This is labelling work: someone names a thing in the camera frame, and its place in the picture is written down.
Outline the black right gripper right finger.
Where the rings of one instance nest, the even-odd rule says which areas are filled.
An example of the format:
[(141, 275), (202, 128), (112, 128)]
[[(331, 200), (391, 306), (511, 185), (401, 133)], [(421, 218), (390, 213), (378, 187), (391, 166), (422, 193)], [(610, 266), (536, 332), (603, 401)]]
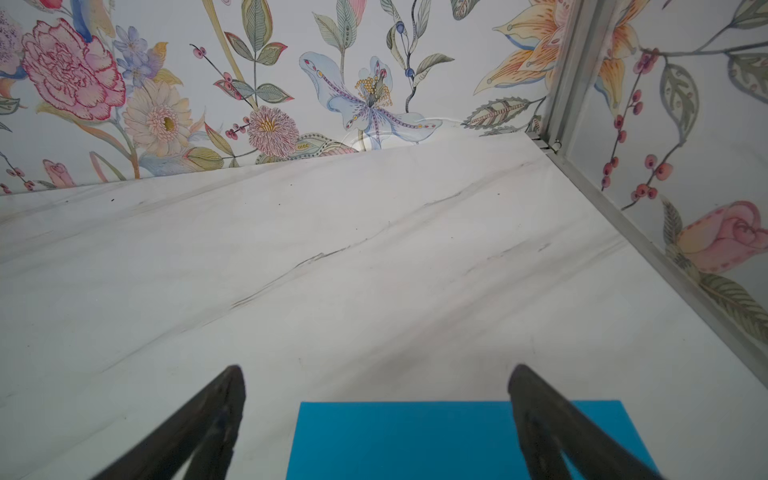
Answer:
[(508, 394), (520, 450), (532, 479), (659, 479), (525, 364), (515, 366)]

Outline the blue square paper sheet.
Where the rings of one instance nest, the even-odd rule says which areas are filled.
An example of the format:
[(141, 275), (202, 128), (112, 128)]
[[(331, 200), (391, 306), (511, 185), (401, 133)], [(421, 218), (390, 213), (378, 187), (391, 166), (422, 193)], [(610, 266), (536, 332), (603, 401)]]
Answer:
[[(570, 401), (660, 474), (621, 402)], [(289, 479), (528, 479), (510, 400), (303, 403)]]

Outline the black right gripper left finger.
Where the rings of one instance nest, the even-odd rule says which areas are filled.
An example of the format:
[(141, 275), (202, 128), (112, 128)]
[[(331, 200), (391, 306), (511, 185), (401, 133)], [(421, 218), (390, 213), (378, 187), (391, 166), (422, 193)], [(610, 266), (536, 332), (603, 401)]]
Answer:
[(97, 479), (224, 479), (246, 400), (240, 366), (230, 365)]

